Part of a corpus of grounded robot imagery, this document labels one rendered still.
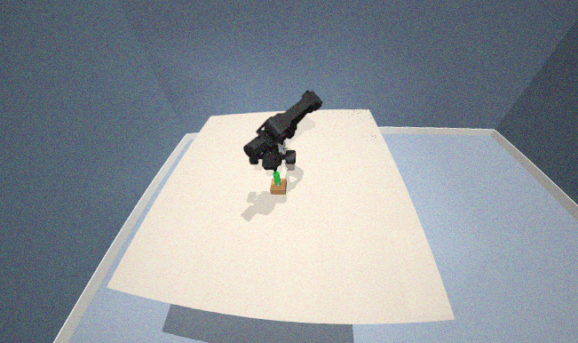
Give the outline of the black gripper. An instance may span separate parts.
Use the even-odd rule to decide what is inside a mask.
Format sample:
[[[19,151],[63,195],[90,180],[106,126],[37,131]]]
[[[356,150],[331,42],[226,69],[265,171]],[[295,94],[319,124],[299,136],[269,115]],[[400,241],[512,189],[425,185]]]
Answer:
[[[272,148],[267,148],[265,150],[265,152],[271,152],[272,149],[274,149],[274,151],[277,152],[278,157],[281,158],[281,162],[282,162],[282,160],[285,160],[286,164],[295,164],[296,163],[296,151],[295,150],[286,150],[286,154],[282,154],[281,152],[279,152],[278,144],[277,144],[276,146],[274,146]],[[255,159],[249,158],[249,164],[258,164],[258,159],[262,159],[262,154],[260,154]]]

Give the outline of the tan square block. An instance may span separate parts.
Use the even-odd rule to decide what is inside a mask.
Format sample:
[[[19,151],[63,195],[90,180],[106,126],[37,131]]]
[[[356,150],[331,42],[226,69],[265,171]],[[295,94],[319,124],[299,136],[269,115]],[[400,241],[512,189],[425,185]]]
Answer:
[[[280,183],[281,184],[277,186],[276,183],[274,182],[274,179],[272,179],[270,187],[271,195],[286,195],[287,180],[281,179]]]

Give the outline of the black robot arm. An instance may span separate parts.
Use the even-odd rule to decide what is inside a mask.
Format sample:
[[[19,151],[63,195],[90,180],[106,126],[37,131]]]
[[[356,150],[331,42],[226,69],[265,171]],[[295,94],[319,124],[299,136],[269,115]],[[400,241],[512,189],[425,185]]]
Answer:
[[[281,165],[281,158],[278,157],[274,149],[271,152],[265,152],[265,150],[276,146],[278,143],[283,145],[283,141],[286,138],[291,139],[295,135],[297,125],[301,120],[308,113],[317,111],[322,106],[321,103],[323,103],[313,91],[306,91],[302,98],[284,113],[269,116],[256,131],[258,136],[243,147],[250,159],[255,159],[262,153],[262,166],[265,170],[275,170]],[[263,127],[264,130],[262,131]]]

